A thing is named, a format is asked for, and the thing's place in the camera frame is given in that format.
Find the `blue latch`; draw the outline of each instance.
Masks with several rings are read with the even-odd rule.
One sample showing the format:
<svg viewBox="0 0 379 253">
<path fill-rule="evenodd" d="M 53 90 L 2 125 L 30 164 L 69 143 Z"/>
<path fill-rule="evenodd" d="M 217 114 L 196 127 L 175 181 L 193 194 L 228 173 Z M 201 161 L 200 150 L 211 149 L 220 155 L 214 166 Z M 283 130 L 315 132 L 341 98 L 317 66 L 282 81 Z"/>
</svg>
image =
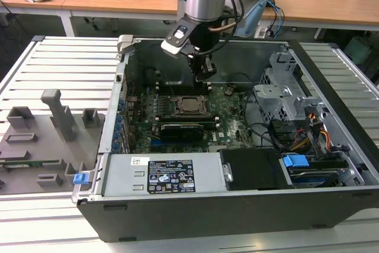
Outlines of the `blue latch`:
<svg viewBox="0 0 379 253">
<path fill-rule="evenodd" d="M 286 167 L 308 167 L 309 162 L 305 155 L 293 154 L 283 157 Z"/>
<path fill-rule="evenodd" d="M 87 173 L 77 173 L 73 177 L 74 185 L 88 185 L 89 184 L 89 174 Z"/>
</svg>

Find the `blue cable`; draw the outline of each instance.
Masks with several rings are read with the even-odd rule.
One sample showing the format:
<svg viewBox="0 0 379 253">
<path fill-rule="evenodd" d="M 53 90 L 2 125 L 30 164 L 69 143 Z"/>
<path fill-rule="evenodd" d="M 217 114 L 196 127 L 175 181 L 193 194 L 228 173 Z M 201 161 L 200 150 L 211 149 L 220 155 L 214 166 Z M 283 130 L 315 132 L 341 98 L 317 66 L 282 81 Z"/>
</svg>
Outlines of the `blue cable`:
<svg viewBox="0 0 379 253">
<path fill-rule="evenodd" d="M 267 0 L 267 3 L 269 3 L 273 7 L 273 9 L 275 9 L 275 11 L 277 13 L 279 13 L 279 27 L 278 27 L 278 31 L 275 33 L 275 36 L 274 36 L 274 39 L 275 39 L 275 38 L 277 38 L 277 35 L 278 35 L 278 33 L 279 33 L 282 25 L 283 25 L 283 23 L 282 23 L 282 16 L 280 14 L 280 9 L 272 1 Z"/>
</svg>

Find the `desk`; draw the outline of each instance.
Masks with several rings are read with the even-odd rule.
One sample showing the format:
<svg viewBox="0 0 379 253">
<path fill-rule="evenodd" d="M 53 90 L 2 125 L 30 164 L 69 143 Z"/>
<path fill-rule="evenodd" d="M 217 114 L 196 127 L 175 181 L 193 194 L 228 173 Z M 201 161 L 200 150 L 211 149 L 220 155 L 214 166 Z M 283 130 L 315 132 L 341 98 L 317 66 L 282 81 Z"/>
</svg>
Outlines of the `desk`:
<svg viewBox="0 0 379 253">
<path fill-rule="evenodd" d="M 285 26 L 379 30 L 379 0 L 275 1 L 284 10 Z M 273 17 L 272 9 L 267 8 L 262 16 L 261 25 L 270 23 Z"/>
<path fill-rule="evenodd" d="M 72 16 L 176 20 L 177 0 L 51 0 L 29 3 L 3 0 L 20 14 L 58 15 L 67 36 L 75 35 Z M 379 30 L 379 0 L 276 0 L 285 12 L 284 25 L 295 27 Z M 0 6 L 0 12 L 6 12 Z M 267 27 L 274 13 L 267 8 L 261 27 Z"/>
<path fill-rule="evenodd" d="M 75 36 L 72 16 L 176 20 L 177 0 L 49 0 L 30 3 L 2 0 L 17 14 L 57 15 L 67 36 Z M 0 5 L 0 12 L 7 10 Z"/>
</svg>

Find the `warning label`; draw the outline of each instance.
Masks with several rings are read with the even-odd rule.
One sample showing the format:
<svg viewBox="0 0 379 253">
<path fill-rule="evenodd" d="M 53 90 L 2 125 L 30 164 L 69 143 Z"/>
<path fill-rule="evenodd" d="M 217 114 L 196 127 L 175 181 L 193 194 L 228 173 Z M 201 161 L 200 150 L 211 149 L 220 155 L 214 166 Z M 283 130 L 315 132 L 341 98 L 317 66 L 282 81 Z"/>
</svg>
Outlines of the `warning label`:
<svg viewBox="0 0 379 253">
<path fill-rule="evenodd" d="M 150 194 L 195 192 L 192 160 L 149 161 L 147 179 Z"/>
</svg>

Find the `aluminum extrusion table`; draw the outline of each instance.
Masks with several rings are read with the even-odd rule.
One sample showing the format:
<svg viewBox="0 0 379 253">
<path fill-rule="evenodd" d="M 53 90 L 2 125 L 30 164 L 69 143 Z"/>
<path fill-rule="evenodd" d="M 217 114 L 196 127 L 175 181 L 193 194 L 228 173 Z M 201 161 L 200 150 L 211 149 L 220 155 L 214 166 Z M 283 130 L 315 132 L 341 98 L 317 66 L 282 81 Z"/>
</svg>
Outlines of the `aluminum extrusion table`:
<svg viewBox="0 0 379 253">
<path fill-rule="evenodd" d="M 50 112 L 39 100 L 45 88 L 61 89 L 62 103 L 73 113 L 92 107 L 106 114 L 117 64 L 116 45 L 117 39 L 112 38 L 46 37 L 32 41 L 0 84 L 0 134 L 8 127 L 6 116 L 12 106 L 28 105 L 33 114 Z M 303 47 L 379 145 L 378 89 L 339 49 L 327 44 Z M 306 85 L 312 92 L 311 84 Z M 333 229 L 106 244 L 70 197 L 71 193 L 0 196 L 0 251 L 379 251 L 379 209 L 361 211 Z"/>
</svg>

